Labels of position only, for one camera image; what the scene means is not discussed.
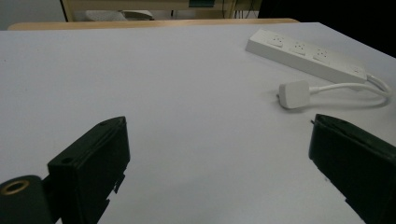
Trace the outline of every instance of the black device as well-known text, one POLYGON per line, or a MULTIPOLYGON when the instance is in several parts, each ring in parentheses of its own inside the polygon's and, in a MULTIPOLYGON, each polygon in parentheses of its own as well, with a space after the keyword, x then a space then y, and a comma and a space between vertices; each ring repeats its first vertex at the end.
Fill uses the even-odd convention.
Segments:
POLYGON ((189 7, 213 7, 215 0, 189 0, 189 7))
POLYGON ((0 222, 97 223, 129 161, 125 117, 102 121, 53 158, 44 179, 25 175, 1 184, 0 222))
POLYGON ((396 147, 342 119, 317 114, 309 158, 367 224, 396 223, 396 147))

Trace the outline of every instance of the electrical outlet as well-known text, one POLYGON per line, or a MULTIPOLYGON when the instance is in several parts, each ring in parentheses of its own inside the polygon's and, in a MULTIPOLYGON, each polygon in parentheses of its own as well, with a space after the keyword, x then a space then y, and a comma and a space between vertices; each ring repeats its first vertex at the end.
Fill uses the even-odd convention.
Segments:
POLYGON ((361 62, 269 30, 257 31, 248 40, 246 51, 333 83, 367 81, 361 62))
POLYGON ((330 63, 329 53, 327 52, 326 49, 316 49, 312 58, 322 63, 327 63, 327 64, 330 63))
POLYGON ((291 52, 305 56, 305 51, 306 51, 305 43, 296 41, 292 44, 292 46, 289 48, 289 50, 291 52))
POLYGON ((274 35, 268 38, 267 43, 276 47, 283 47, 283 42, 285 41, 285 38, 281 35, 274 35))

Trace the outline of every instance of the white cable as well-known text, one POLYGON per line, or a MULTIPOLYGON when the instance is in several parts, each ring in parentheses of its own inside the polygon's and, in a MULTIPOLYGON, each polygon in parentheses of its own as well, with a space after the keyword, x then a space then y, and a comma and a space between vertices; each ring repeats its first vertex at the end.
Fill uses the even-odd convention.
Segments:
POLYGON ((359 90, 367 90, 367 91, 372 91, 378 95, 384 96, 386 98, 389 98, 392 96, 392 89, 391 87, 382 81, 381 79, 368 75, 367 80, 371 82, 372 84, 376 85, 379 89, 373 88, 369 85, 366 84, 360 84, 360 83, 339 83, 339 84, 333 84, 330 86, 324 86, 324 87, 310 87, 309 92, 311 94, 318 93, 320 91, 330 91, 330 90, 335 90, 335 89, 341 89, 341 88, 353 88, 353 89, 359 89, 359 90))
POLYGON ((311 94, 341 88, 367 90, 386 98, 390 98, 392 96, 392 88, 381 79, 372 75, 367 75, 367 81, 377 86, 378 89, 360 83, 339 83, 324 87, 309 87, 306 80, 286 83, 279 86, 279 102, 287 109, 298 108, 309 104, 309 97, 311 94))

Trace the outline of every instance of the power cord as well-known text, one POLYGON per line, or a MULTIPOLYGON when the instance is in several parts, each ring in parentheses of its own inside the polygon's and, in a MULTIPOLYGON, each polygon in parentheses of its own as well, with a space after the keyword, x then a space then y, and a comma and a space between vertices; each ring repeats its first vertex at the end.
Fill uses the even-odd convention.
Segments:
POLYGON ((225 0, 222 0, 221 13, 222 13, 223 19, 225 19, 224 5, 225 5, 225 0))
POLYGON ((383 80, 367 74, 367 81, 377 86, 378 89, 360 83, 338 83, 324 87, 309 87, 306 80, 281 84, 278 93, 279 103, 287 109, 300 108, 309 105, 309 97, 311 94, 342 88, 367 90, 385 98, 390 98, 392 96, 392 88, 383 80))
POLYGON ((254 16, 257 18, 256 13, 254 12, 254 2, 255 2, 255 0, 251 0, 250 1, 250 7, 248 9, 248 12, 247 12, 247 15, 246 15, 245 19, 248 18, 248 15, 250 14, 250 11, 253 11, 254 16))

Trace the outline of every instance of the white table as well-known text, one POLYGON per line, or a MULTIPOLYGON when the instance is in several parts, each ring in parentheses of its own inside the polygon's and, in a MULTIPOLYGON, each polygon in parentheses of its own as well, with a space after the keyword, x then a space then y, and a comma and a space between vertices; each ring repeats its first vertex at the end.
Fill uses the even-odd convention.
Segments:
POLYGON ((395 89, 396 61, 319 23, 0 32, 0 182, 125 116, 132 160, 100 223, 363 221, 308 159, 311 119, 396 145, 396 104, 329 91, 288 111, 278 85, 327 81, 245 51, 266 28, 363 61, 395 89))

